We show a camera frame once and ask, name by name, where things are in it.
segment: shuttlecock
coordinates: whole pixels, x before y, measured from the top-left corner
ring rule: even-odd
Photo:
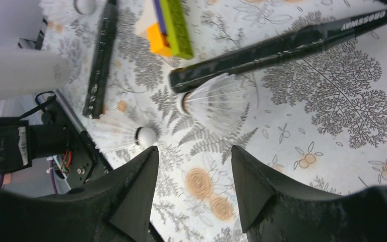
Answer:
[[[92,132],[96,149],[113,152],[132,145],[148,148],[157,141],[157,134],[146,125],[146,120],[135,123],[117,111],[102,114]]]
[[[65,25],[91,15],[96,9],[95,0],[41,0],[39,6],[48,21]]]
[[[192,115],[216,135],[229,135],[236,129],[247,105],[242,83],[235,75],[221,74],[193,92],[179,94],[178,109]]]

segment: lego brick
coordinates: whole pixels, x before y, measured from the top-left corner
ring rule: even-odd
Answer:
[[[159,29],[163,35],[167,35],[167,28],[165,27],[164,15],[162,13],[161,4],[159,0],[154,0],[156,16],[158,17]]]
[[[165,57],[173,56],[166,36],[161,33],[159,24],[156,23],[148,29],[148,39],[151,52]]]
[[[155,11],[153,0],[145,0],[143,5],[143,14],[134,25],[135,34],[142,38],[148,38],[148,28],[158,23],[158,17]]]
[[[183,59],[192,59],[194,52],[190,45],[180,0],[159,0],[159,2],[164,15],[171,53]]]

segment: tablecloth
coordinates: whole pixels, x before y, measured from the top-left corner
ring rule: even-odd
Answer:
[[[158,131],[159,174],[151,221],[166,241],[246,241],[230,165],[232,144],[304,184],[347,195],[387,185],[387,25],[327,52],[245,73],[249,105],[237,130],[222,140],[181,115],[167,75],[308,24],[387,8],[372,0],[181,0],[195,57],[149,52],[134,35],[143,1],[119,2],[118,34],[105,110]],[[43,49],[67,58],[62,92],[81,116],[100,11],[61,26],[50,23]],[[117,168],[138,147],[105,154]]]

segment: black cable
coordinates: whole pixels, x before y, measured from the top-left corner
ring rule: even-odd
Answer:
[[[42,96],[42,95],[44,95],[44,94],[48,94],[48,93],[54,94],[54,96],[55,96],[55,92],[54,92],[54,91],[41,92],[41,93],[39,93],[38,95],[36,95],[36,97],[35,97],[35,102],[36,102],[36,104],[38,104],[38,106],[41,105],[41,102],[38,100],[38,98],[39,98],[40,96]]]

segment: orange lego brick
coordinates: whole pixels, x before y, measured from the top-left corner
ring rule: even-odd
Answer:
[[[155,23],[148,28],[148,39],[151,45],[152,53],[165,57],[173,56],[171,53],[170,45],[167,41],[167,37],[161,33],[158,23]]]

